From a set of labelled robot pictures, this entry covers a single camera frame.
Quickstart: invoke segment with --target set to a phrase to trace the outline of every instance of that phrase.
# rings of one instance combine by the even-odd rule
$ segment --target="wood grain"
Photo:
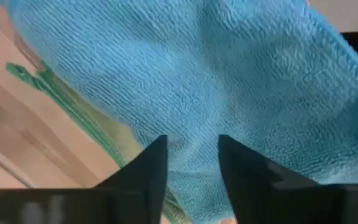
[[[51,99],[7,73],[4,68],[6,62],[35,70],[12,41],[0,32],[1,154],[15,161],[35,185],[42,187],[91,187],[118,170],[107,153]],[[9,144],[1,142],[3,138],[16,142],[16,148],[9,150]],[[40,166],[41,161],[50,165]],[[38,168],[36,172],[34,167],[37,164],[45,168]],[[54,175],[55,172],[62,173],[58,175],[61,180]],[[41,180],[42,173],[49,178]]]

